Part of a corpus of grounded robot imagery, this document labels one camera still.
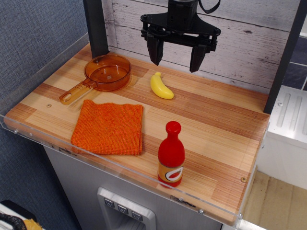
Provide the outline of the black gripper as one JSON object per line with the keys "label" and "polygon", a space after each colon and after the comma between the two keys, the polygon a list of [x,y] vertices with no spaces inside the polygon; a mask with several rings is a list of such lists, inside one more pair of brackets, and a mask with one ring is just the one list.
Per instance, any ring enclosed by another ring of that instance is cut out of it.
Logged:
{"label": "black gripper", "polygon": [[190,46],[193,48],[189,70],[192,73],[198,71],[206,49],[216,50],[221,30],[203,21],[197,14],[197,8],[210,14],[219,6],[220,1],[214,7],[205,9],[200,0],[169,0],[167,12],[142,15],[141,36],[147,42],[151,62],[157,66],[160,64],[164,42]]}

